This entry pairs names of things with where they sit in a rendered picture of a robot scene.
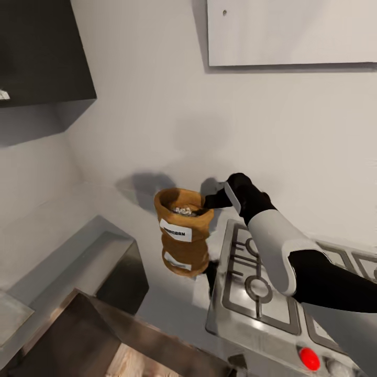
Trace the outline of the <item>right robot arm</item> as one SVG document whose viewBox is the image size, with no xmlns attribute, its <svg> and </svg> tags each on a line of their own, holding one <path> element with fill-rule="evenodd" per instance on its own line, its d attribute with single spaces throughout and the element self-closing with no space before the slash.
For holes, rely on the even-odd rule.
<svg viewBox="0 0 377 377">
<path fill-rule="evenodd" d="M 377 284 L 339 268 L 244 173 L 214 184 L 204 208 L 243 217 L 274 288 L 294 297 L 368 377 L 377 377 Z"/>
</svg>

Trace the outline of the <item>popcorn bag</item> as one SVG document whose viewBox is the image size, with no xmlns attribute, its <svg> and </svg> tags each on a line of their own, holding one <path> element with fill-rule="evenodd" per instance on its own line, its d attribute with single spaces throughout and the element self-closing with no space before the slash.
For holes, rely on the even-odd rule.
<svg viewBox="0 0 377 377">
<path fill-rule="evenodd" d="M 215 209 L 204 208 L 206 197 L 184 188 L 167 188 L 159 191 L 153 203 L 158 212 L 161 231 L 180 244 L 202 241 L 210 237 L 208 231 Z M 173 212 L 187 210 L 191 216 Z M 195 214 L 195 215 L 193 215 Z"/>
</svg>

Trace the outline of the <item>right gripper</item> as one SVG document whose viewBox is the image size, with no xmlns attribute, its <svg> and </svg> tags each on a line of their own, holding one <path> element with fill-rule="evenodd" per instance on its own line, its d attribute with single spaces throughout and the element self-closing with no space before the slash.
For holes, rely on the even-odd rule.
<svg viewBox="0 0 377 377">
<path fill-rule="evenodd" d="M 216 209 L 216 208 L 224 208 L 224 207 L 232 207 L 233 205 L 231 203 L 225 203 L 220 198 L 220 191 L 216 193 L 215 195 L 209 195 L 206 196 L 206 202 L 204 204 L 204 208 L 208 209 Z"/>
</svg>

